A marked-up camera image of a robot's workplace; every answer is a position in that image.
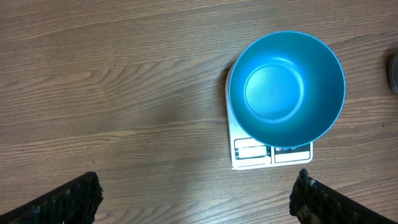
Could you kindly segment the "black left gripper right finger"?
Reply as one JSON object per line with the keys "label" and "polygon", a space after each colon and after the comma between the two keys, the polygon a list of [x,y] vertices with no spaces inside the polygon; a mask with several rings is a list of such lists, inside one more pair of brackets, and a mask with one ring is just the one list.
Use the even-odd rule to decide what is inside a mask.
{"label": "black left gripper right finger", "polygon": [[289,212],[301,224],[397,224],[311,178],[306,169],[294,183]]}

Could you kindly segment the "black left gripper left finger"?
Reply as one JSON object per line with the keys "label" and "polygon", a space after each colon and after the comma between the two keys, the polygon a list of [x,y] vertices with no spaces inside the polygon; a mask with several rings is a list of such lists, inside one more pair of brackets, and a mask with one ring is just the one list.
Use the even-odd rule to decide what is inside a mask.
{"label": "black left gripper left finger", "polygon": [[92,224],[103,189],[95,172],[87,172],[66,184],[1,215],[11,224]]}

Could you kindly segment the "blue metal bowl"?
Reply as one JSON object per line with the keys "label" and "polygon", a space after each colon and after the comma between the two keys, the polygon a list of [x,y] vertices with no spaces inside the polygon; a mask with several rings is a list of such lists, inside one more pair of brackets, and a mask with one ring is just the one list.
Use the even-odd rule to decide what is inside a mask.
{"label": "blue metal bowl", "polygon": [[249,45],[232,67],[228,104],[250,137],[272,147],[316,141],[338,120],[346,79],[334,51],[299,31],[274,32]]}

